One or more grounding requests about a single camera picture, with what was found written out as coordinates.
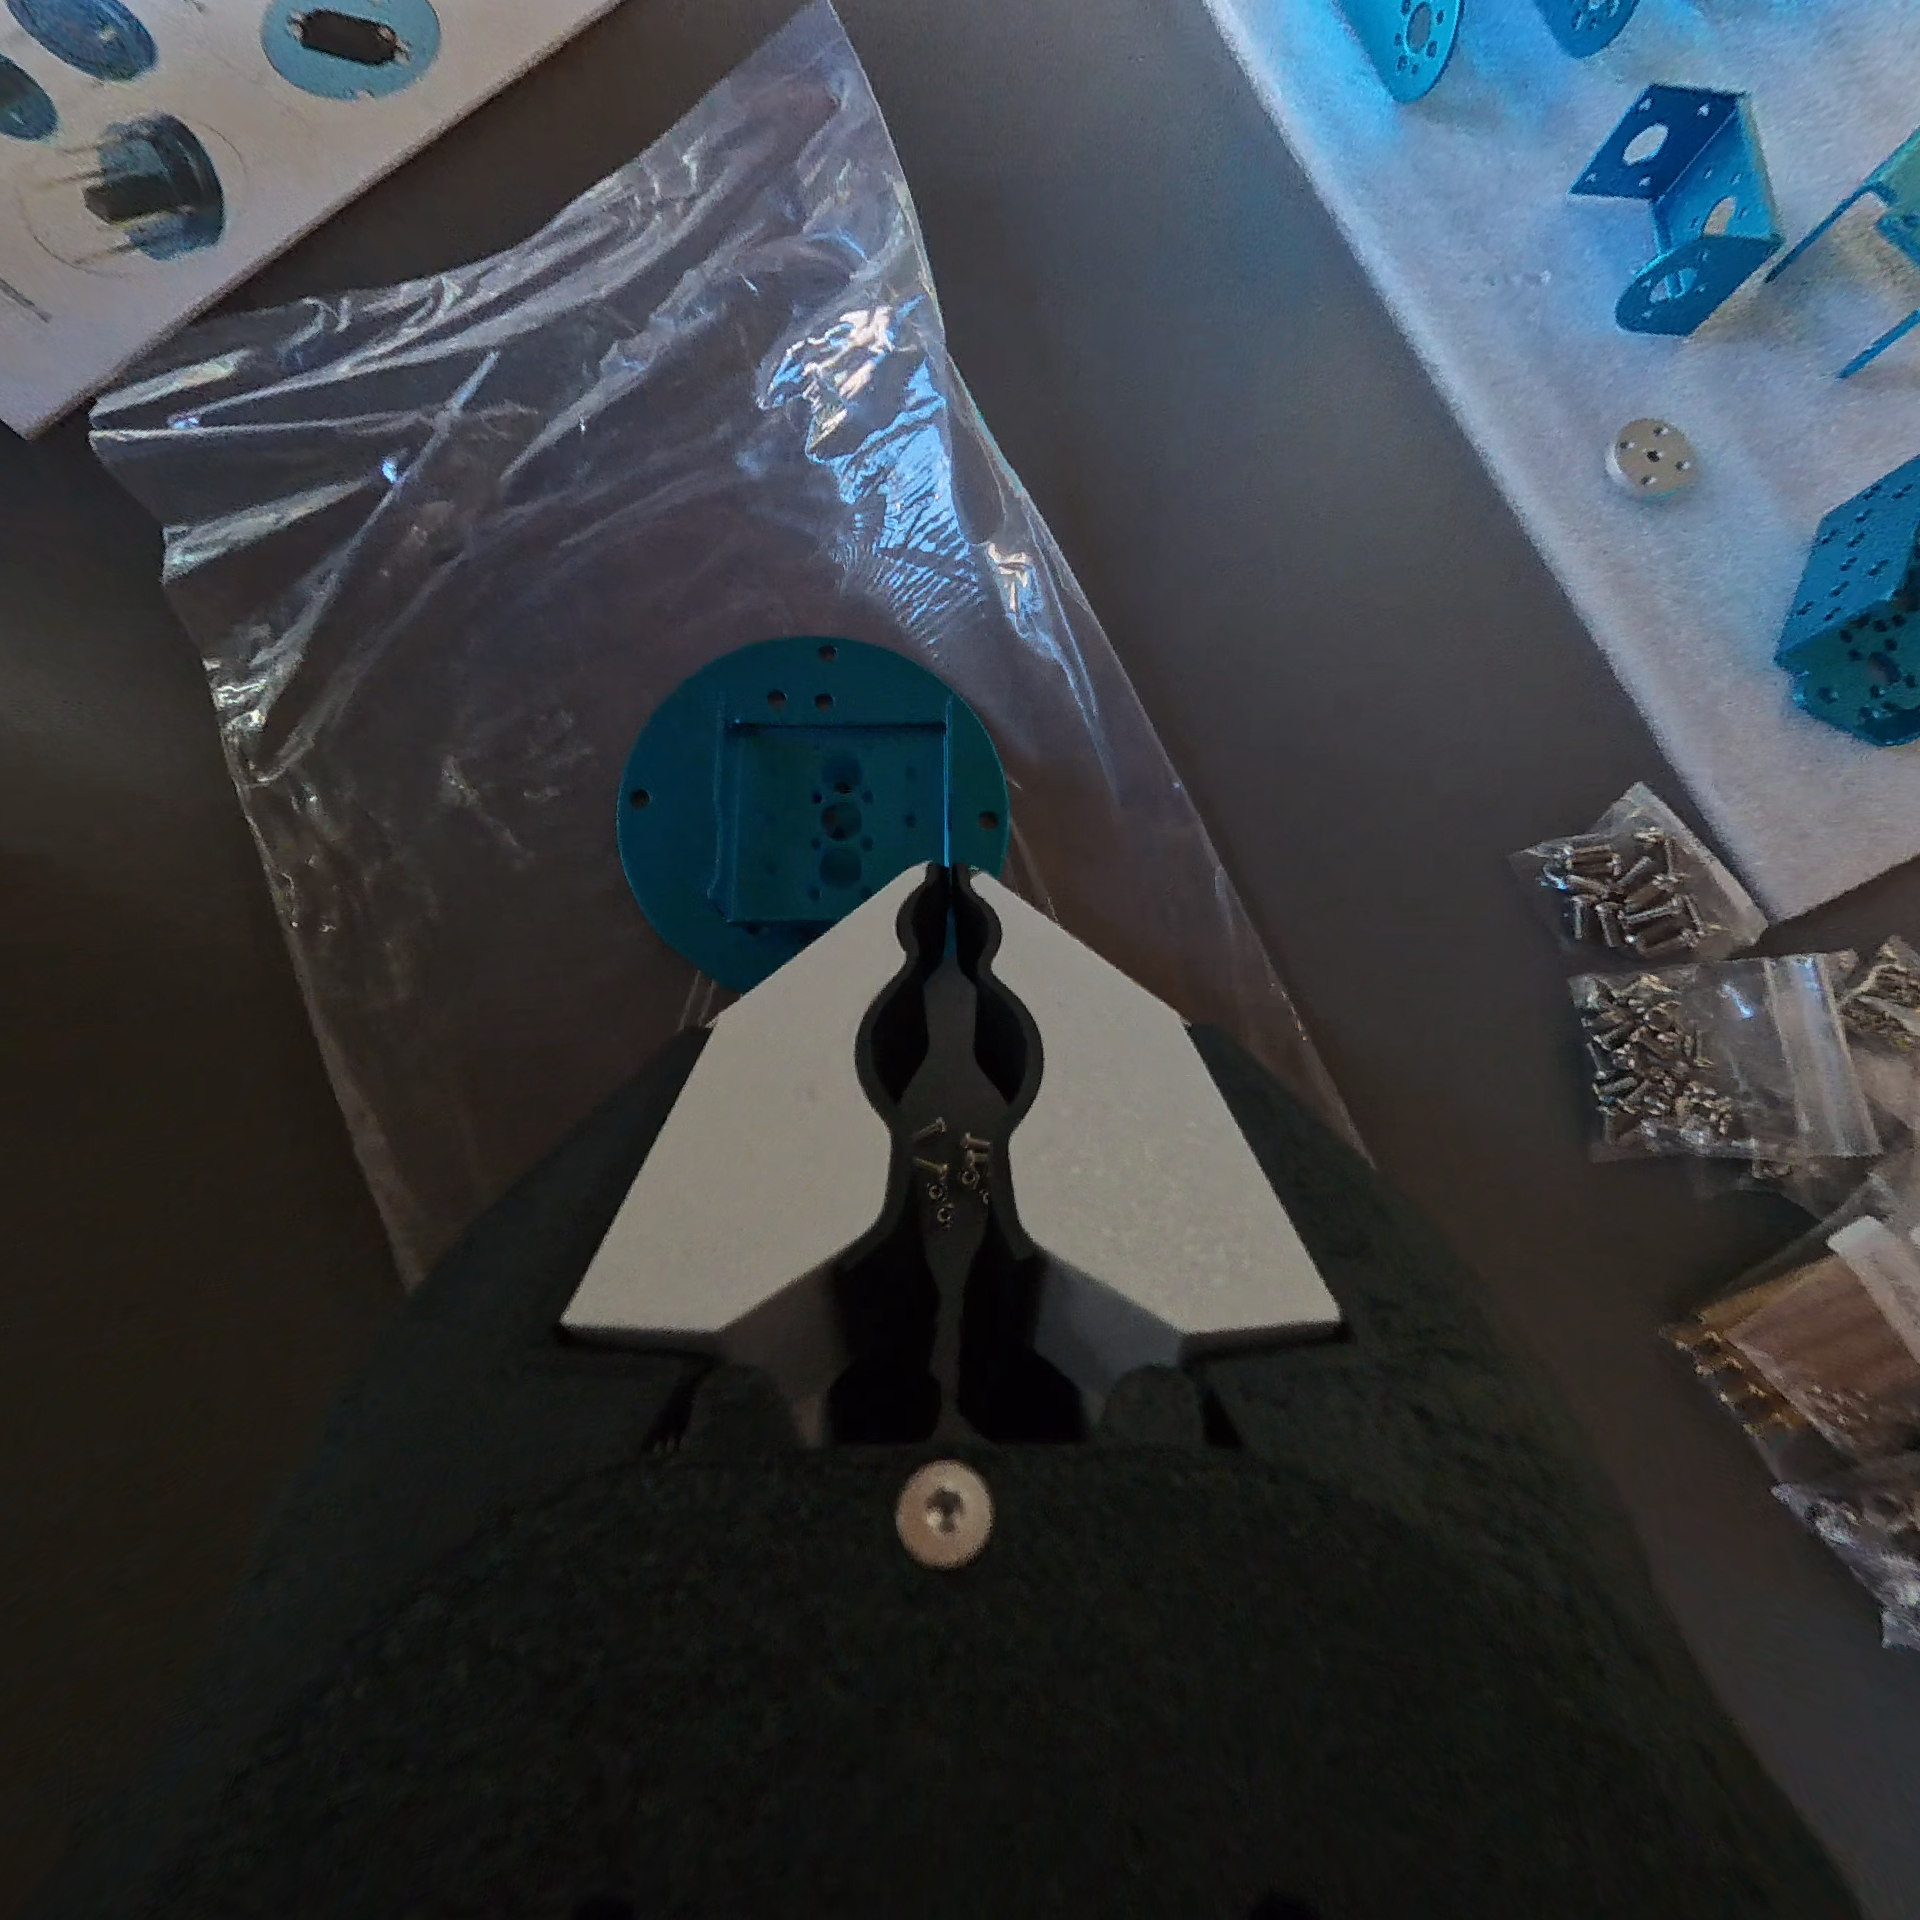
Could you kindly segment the small blue U bracket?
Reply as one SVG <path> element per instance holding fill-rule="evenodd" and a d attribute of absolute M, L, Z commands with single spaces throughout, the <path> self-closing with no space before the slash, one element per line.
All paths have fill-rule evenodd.
<path fill-rule="evenodd" d="M 1641 202 L 1659 243 L 1617 303 L 1624 332 L 1687 339 L 1785 247 L 1747 95 L 1648 84 L 1571 186 Z"/>

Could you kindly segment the small bag of screws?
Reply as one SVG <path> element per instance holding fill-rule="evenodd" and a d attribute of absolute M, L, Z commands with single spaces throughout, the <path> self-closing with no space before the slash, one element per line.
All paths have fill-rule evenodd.
<path fill-rule="evenodd" d="M 1840 1022 L 1847 1034 L 1870 1048 L 1902 1054 L 1918 1051 L 1918 950 L 1891 936 L 1847 976 L 1840 998 Z"/>
<path fill-rule="evenodd" d="M 1882 1150 L 1840 987 L 1852 951 L 1575 975 L 1596 1161 L 1863 1161 Z"/>
<path fill-rule="evenodd" d="M 1588 831 L 1527 846 L 1506 870 L 1567 951 L 1608 966 L 1720 963 L 1770 931 L 1735 871 L 1647 783 Z"/>
<path fill-rule="evenodd" d="M 1918 1652 L 1916 1479 L 1801 1482 L 1771 1492 L 1875 1598 L 1882 1644 Z"/>

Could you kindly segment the blue square metal bracket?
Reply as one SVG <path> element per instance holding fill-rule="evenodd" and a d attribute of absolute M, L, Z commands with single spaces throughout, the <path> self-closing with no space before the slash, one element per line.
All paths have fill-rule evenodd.
<path fill-rule="evenodd" d="M 734 724 L 718 752 L 714 903 L 738 928 L 844 920 L 947 858 L 948 727 Z"/>

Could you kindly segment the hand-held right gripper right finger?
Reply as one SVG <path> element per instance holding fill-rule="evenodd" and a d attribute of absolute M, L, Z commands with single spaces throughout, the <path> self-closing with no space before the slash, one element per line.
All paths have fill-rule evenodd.
<path fill-rule="evenodd" d="M 952 928 L 996 1097 L 961 1417 L 995 1443 L 1070 1443 L 1143 1369 L 1338 1338 L 1196 1030 L 984 871 L 952 870 Z"/>

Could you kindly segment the pile of small screws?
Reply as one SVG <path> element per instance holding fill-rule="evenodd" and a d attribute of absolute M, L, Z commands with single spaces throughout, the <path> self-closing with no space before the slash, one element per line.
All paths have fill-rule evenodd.
<path fill-rule="evenodd" d="M 908 1166 L 935 1232 L 956 1232 L 993 1210 L 999 1179 L 999 1144 L 993 1136 L 935 1114 L 913 1132 Z"/>

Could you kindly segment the blue perforated box bracket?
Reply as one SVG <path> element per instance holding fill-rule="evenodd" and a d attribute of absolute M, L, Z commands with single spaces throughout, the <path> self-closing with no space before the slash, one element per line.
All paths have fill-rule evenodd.
<path fill-rule="evenodd" d="M 1820 521 L 1775 663 L 1808 719 L 1868 748 L 1918 738 L 1918 459 Z"/>

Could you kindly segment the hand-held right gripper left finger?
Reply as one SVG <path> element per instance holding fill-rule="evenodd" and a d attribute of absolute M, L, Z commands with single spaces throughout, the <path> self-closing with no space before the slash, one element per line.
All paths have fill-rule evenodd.
<path fill-rule="evenodd" d="M 931 1054 L 948 879 L 888 880 L 708 1022 L 567 1338 L 753 1368 L 842 1443 L 934 1436 L 942 1295 L 905 1097 Z"/>

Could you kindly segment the dark grey desk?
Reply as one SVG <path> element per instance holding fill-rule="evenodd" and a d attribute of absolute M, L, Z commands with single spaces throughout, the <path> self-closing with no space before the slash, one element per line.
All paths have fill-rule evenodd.
<path fill-rule="evenodd" d="M 1662 1338 L 1793 1236 L 1598 1166 L 1504 865 L 1665 759 L 1201 6 L 852 6 L 953 358 L 1384 1175 L 1729 1711 L 1916 1915 L 1916 1659 Z M 159 527 L 6 436 L 6 1915 L 151 1755 L 400 1286 Z"/>

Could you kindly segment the clear plastic bag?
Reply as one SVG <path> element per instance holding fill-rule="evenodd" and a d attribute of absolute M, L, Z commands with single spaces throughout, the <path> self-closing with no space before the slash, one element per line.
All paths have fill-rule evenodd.
<path fill-rule="evenodd" d="M 1016 889 L 1359 1140 L 953 364 L 831 6 L 514 247 L 193 327 L 92 446 L 163 527 L 402 1282 L 715 1007 L 620 873 L 618 778 L 751 640 L 934 667 L 1014 780 Z"/>

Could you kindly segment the white foam sheet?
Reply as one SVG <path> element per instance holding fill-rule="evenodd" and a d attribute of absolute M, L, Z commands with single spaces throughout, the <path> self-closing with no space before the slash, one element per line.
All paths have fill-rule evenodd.
<path fill-rule="evenodd" d="M 1444 78 L 1392 103 L 1338 6 L 1210 6 L 1314 192 L 1488 473 L 1776 921 L 1916 862 L 1916 746 L 1808 719 L 1771 652 L 1825 512 L 1916 456 L 1914 306 L 1840 231 L 1687 339 L 1617 326 L 1652 262 L 1647 207 L 1571 186 L 1650 82 L 1743 91 L 1785 241 L 1916 128 L 1916 6 L 1641 6 L 1571 60 L 1535 6 L 1465 6 Z M 1770 322 L 1808 300 L 1804 343 Z M 1692 492 L 1640 502 L 1615 432 L 1665 419 Z"/>

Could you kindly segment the blue round metal plate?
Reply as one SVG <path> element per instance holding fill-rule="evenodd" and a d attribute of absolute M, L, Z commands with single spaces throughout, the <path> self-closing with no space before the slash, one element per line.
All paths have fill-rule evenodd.
<path fill-rule="evenodd" d="M 738 928 L 722 921 L 714 883 L 726 731 L 734 724 L 883 722 L 948 727 L 942 865 L 1002 876 L 1014 838 L 1002 759 L 971 706 L 924 663 L 849 638 L 762 640 L 699 667 L 648 721 L 623 778 L 618 855 L 642 916 L 699 975 L 730 992 L 751 992 L 834 924 Z"/>

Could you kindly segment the bag of brass standoffs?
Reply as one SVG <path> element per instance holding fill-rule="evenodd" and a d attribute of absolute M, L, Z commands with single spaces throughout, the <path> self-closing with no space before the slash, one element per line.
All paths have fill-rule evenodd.
<path fill-rule="evenodd" d="M 1916 1452 L 1916 1166 L 1873 1175 L 1665 1342 L 1776 1482 Z"/>

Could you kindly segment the long blue angled bracket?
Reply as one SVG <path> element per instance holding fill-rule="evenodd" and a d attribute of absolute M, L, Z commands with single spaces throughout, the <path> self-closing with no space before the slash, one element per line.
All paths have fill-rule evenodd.
<path fill-rule="evenodd" d="M 1855 378 L 1873 366 L 1889 348 L 1914 335 L 1918 326 L 1916 275 L 1918 275 L 1918 128 L 1870 169 L 1850 194 L 1846 194 L 1820 222 L 1804 231 L 1784 255 L 1776 255 L 1762 276 L 1771 287 L 1790 275 L 1796 263 L 1822 247 L 1834 231 L 1840 231 L 1842 250 L 1870 262 L 1880 271 L 1897 268 L 1912 281 L 1914 306 L 1895 321 L 1880 339 L 1855 352 L 1840 368 L 1840 380 Z M 1814 306 L 1801 295 L 1782 305 L 1784 321 L 1770 322 L 1784 342 L 1804 343 L 1814 339 L 1808 327 Z"/>

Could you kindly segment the silver round metal disc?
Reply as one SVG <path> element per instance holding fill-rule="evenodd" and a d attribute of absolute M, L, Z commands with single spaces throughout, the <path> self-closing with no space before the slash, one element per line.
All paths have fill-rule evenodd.
<path fill-rule="evenodd" d="M 1608 450 L 1611 482 L 1640 502 L 1662 502 L 1692 492 L 1698 482 L 1698 456 L 1684 431 L 1665 419 L 1624 423 Z"/>

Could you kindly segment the printed instruction sheet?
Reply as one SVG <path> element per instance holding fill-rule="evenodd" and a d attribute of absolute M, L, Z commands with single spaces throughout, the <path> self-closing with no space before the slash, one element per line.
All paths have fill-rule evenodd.
<path fill-rule="evenodd" d="M 40 434 L 611 11 L 6 3 L 6 423 Z"/>

